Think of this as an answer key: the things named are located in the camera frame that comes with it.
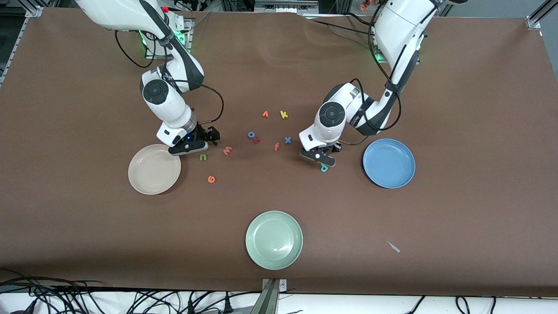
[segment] brown tabletop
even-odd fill
[[[372,140],[343,147],[326,173],[299,156],[297,134],[334,85],[358,77],[383,92],[365,35],[289,13],[211,14],[192,53],[225,98],[222,140],[207,161],[182,156],[175,186],[145,196],[127,177],[132,156],[158,143],[144,70],[81,10],[45,9],[0,89],[0,266],[121,287],[238,291],[288,278],[298,292],[557,295],[558,82],[542,37],[522,19],[435,18],[428,32],[401,120],[375,138],[405,143],[415,177],[383,189],[362,169]],[[120,38],[147,63],[137,34]],[[201,120],[220,108],[210,91],[184,98]],[[348,126],[343,139],[361,137]],[[244,246],[269,210],[304,233],[299,259],[276,272]]]

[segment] metal frame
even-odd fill
[[[186,47],[186,50],[188,50],[188,52],[191,52],[190,50],[192,49],[192,41],[194,40],[195,26],[196,26],[195,18],[187,18],[187,17],[184,18],[184,30],[187,30],[187,32],[184,33],[184,46]],[[147,44],[144,42],[143,45],[146,47],[144,57],[146,59],[153,58],[153,53],[148,48]],[[163,53],[156,54],[154,57],[154,59],[164,59],[164,58],[165,55]]]
[[[527,28],[535,30],[541,28],[540,21],[558,6],[558,0],[545,0],[531,15],[525,18]]]
[[[8,62],[6,62],[6,68],[4,69],[4,71],[2,72],[2,76],[0,77],[0,87],[2,87],[2,83],[4,82],[4,78],[6,77],[6,74],[8,73],[9,66],[12,64],[13,56],[16,54],[16,49],[20,45],[20,40],[21,40],[21,37],[23,36],[23,31],[25,30],[25,27],[27,27],[27,23],[29,22],[29,19],[30,19],[29,17],[25,18],[25,21],[23,22],[23,25],[21,26],[20,33],[17,35],[16,43],[13,46],[12,52],[9,54]]]
[[[337,0],[337,12],[349,12],[350,7],[353,4],[353,0]]]
[[[25,9],[25,17],[39,17],[43,7],[57,7],[59,0],[17,0]]]
[[[262,293],[259,295],[256,304],[252,307],[250,314],[275,314],[277,313],[277,304],[279,302],[279,293],[281,288],[286,289],[286,279],[264,279],[265,285]]]
[[[441,11],[438,11],[438,16],[448,16],[451,9],[453,9],[453,4],[445,4],[444,8]]]

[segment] metal bracket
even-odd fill
[[[192,49],[192,41],[194,40],[194,27],[196,24],[196,19],[185,18],[182,16],[176,16],[176,18],[180,21],[177,23],[177,25],[175,25],[175,27],[177,28],[175,31],[182,31],[182,30],[186,31],[184,34],[176,34],[176,36],[178,37],[178,40],[184,45],[184,47],[186,47],[188,52],[190,52],[190,50]],[[145,51],[146,59],[151,59],[153,57],[154,49],[157,51],[157,54],[155,55],[155,59],[165,58],[165,55],[163,53],[163,48],[157,41],[153,42],[149,38],[147,38],[146,40],[143,34],[141,34],[141,37],[144,46],[147,48]]]
[[[25,13],[25,17],[27,18],[31,18],[31,17],[40,17],[42,14],[42,7],[41,6],[35,6],[34,9],[27,9],[27,7],[25,7],[25,10],[27,11]]]
[[[549,15],[552,10],[558,6],[558,0],[545,0],[531,15],[525,18],[525,24],[530,30],[538,30],[541,28],[539,24],[543,18]]]
[[[271,279],[262,280],[262,290],[266,288],[266,284],[270,280]],[[285,291],[287,291],[287,279],[279,279],[279,292],[285,292]]]
[[[527,25],[527,28],[530,30],[538,30],[541,28],[541,24],[539,22],[536,22],[534,25],[531,24],[531,20],[529,20],[529,16],[525,17],[525,25]]]

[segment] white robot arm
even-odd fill
[[[163,13],[157,0],[76,2],[98,25],[112,30],[139,30],[143,34],[152,34],[172,55],[171,61],[145,72],[139,85],[149,108],[163,120],[157,137],[170,146],[169,152],[183,155],[204,150],[208,148],[207,141],[216,145],[220,138],[219,132],[212,127],[204,130],[180,96],[183,92],[201,86],[204,71],[169,27],[168,14]]]
[[[337,141],[345,122],[362,135],[385,128],[397,97],[403,91],[419,57],[424,30],[443,0],[390,0],[374,24],[374,40],[392,68],[391,82],[379,100],[351,83],[335,86],[325,97],[314,124],[299,133],[301,155],[334,166],[329,153],[340,150]]]

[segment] power cord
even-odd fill
[[[207,310],[203,310],[201,312],[198,312],[198,314],[203,313],[203,312],[207,312],[207,311],[210,311],[210,310],[217,310],[217,313],[221,314],[221,310],[218,307],[210,307]]]
[[[424,298],[426,298],[426,296],[422,296],[418,302],[415,304],[415,307],[410,311],[407,312],[407,314],[415,314],[416,310],[419,308],[420,303],[422,303],[422,301],[424,300]]]
[[[6,268],[0,268],[0,271],[9,272],[18,276],[0,282],[0,287],[5,287],[5,286],[18,287],[17,289],[11,289],[9,291],[5,291],[4,293],[20,291],[22,289],[28,289],[29,296],[36,298],[35,303],[37,301],[44,303],[46,305],[49,314],[52,313],[51,310],[54,310],[55,313],[89,314],[89,310],[85,303],[85,299],[83,298],[83,294],[84,294],[83,290],[85,290],[85,294],[88,294],[89,297],[93,300],[99,312],[104,314],[103,310],[95,302],[87,286],[87,282],[96,282],[94,280],[71,281],[66,279],[50,278],[50,277],[42,277],[42,276],[25,276],[22,273],[16,272],[14,270],[6,269]],[[62,293],[60,293],[60,288],[56,288],[52,286],[48,286],[48,287],[43,286],[39,283],[40,280],[55,282],[60,284],[68,284],[69,286],[64,286],[63,289],[69,289],[69,290],[64,295],[62,295]],[[56,306],[52,305],[52,303],[49,302],[48,299],[50,297],[58,298],[63,303],[64,310],[60,311]]]
[[[383,69],[383,67],[380,65],[380,62],[378,61],[378,59],[376,59],[376,54],[374,53],[374,49],[372,47],[372,42],[371,42],[371,37],[372,37],[372,27],[375,24],[375,19],[376,19],[376,15],[378,15],[378,12],[380,11],[380,9],[382,8],[383,4],[378,5],[378,7],[376,8],[376,10],[374,11],[374,15],[372,16],[372,19],[370,20],[370,24],[368,25],[368,49],[370,50],[370,54],[372,55],[372,59],[374,59],[374,62],[376,63],[376,65],[378,66],[378,68],[380,69],[380,71],[382,72],[382,74],[386,77],[387,81],[390,83],[390,85],[393,86],[393,82],[391,81],[391,77],[386,73],[386,71]],[[359,86],[360,86],[360,91],[361,94],[363,96],[362,101],[364,102],[364,91],[362,90],[362,85],[360,83],[359,80],[356,79],[356,81],[358,82]],[[376,126],[373,126],[370,123],[370,120],[368,119],[367,115],[366,115],[366,111],[364,111],[364,118],[366,119],[366,123],[368,124],[368,126],[370,128],[372,128],[373,130],[376,131],[386,131],[389,130],[391,128],[393,128],[395,126],[395,124],[397,124],[397,122],[399,122],[399,119],[401,118],[401,111],[403,110],[403,104],[401,103],[401,99],[399,97],[399,93],[397,93],[397,91],[392,91],[392,93],[395,94],[395,97],[397,97],[397,102],[399,103],[399,113],[397,114],[397,118],[395,119],[395,121],[388,127],[385,127],[383,129],[380,129]]]
[[[163,80],[171,83],[171,82],[182,82],[182,83],[189,83],[189,84],[196,84],[198,86],[201,86],[203,88],[207,88],[208,90],[214,92],[215,94],[217,94],[217,96],[219,96],[219,98],[221,99],[221,111],[219,112],[219,114],[217,115],[217,118],[209,120],[209,121],[204,121],[201,122],[200,125],[204,125],[204,124],[208,124],[208,123],[213,123],[215,121],[217,121],[218,119],[221,118],[221,116],[223,115],[223,111],[225,110],[225,100],[223,99],[223,96],[221,95],[221,93],[219,93],[216,89],[214,89],[213,87],[201,84],[201,83],[197,83],[197,82],[191,82],[189,80],[183,80],[183,79],[168,79],[165,78],[165,73],[167,72],[167,60],[168,60],[168,56],[167,56],[167,48],[164,47],[165,49],[165,63],[163,63],[163,73],[161,74]]]
[[[116,39],[116,43],[118,44],[118,47],[120,48],[120,50],[122,51],[122,53],[128,58],[128,60],[130,60],[133,64],[137,65],[140,68],[148,68],[151,66],[151,64],[153,63],[153,60],[155,60],[155,50],[157,50],[157,45],[153,45],[153,56],[151,57],[151,61],[149,61],[149,63],[147,65],[140,65],[139,63],[135,62],[132,58],[130,58],[130,56],[126,53],[126,51],[124,51],[124,48],[122,48],[122,45],[120,44],[120,41],[118,40],[118,31],[115,30],[114,31],[114,38]]]
[[[356,29],[350,28],[350,27],[345,27],[345,26],[341,26],[341,25],[336,25],[336,24],[331,24],[331,23],[322,22],[322,21],[316,21],[316,20],[312,20],[312,21],[314,21],[314,22],[316,22],[316,23],[323,24],[323,25],[328,25],[328,26],[333,26],[333,27],[337,27],[337,28],[342,28],[342,29],[348,30],[348,31],[353,31],[353,32],[361,33],[361,34],[368,34],[368,33],[365,32],[365,31],[359,31],[359,30],[356,30]]]
[[[351,13],[351,12],[347,12],[344,15],[348,15],[348,16],[352,16],[354,18],[357,19],[357,21],[359,21],[360,23],[364,24],[364,25],[370,25],[370,23],[368,23],[367,21],[361,19],[358,15]]]
[[[490,307],[490,314],[494,314],[495,307],[496,307],[496,297],[492,297],[492,306]]]
[[[465,309],[467,310],[467,313],[465,313],[461,309],[461,306],[459,305],[459,299],[463,299],[463,302],[465,302]],[[462,296],[455,297],[455,306],[457,306],[457,309],[459,310],[459,312],[461,312],[461,314],[471,314],[471,310],[469,309],[469,303],[467,303],[465,297]]]
[[[224,314],[230,314],[234,312],[233,307],[230,305],[230,298],[229,298],[229,292],[227,291],[225,293],[225,309],[223,310]]]
[[[244,294],[249,294],[249,293],[260,293],[260,291],[240,292],[240,293],[234,294],[234,295],[232,295],[232,296],[229,296],[229,298],[238,297],[238,296],[242,296],[242,295],[244,295]],[[203,313],[203,312],[207,311],[208,309],[214,307],[216,304],[225,301],[226,299],[227,299],[227,297],[224,297],[224,298],[222,298],[222,299],[220,299],[220,300],[218,300],[218,301],[216,301],[216,302],[213,302],[212,304],[206,306],[203,310],[201,310],[201,311],[199,311],[199,312],[196,312],[196,313],[197,313],[197,314]]]
[[[360,141],[360,142],[358,142],[358,143],[349,143],[349,142],[345,142],[345,141],[343,141],[343,140],[339,140],[339,142],[341,142],[341,143],[343,143],[343,144],[347,144],[347,145],[349,145],[349,146],[358,146],[358,145],[362,144],[364,141],[368,140],[369,137],[370,137],[370,136],[365,136],[365,137],[362,139],[362,141]]]

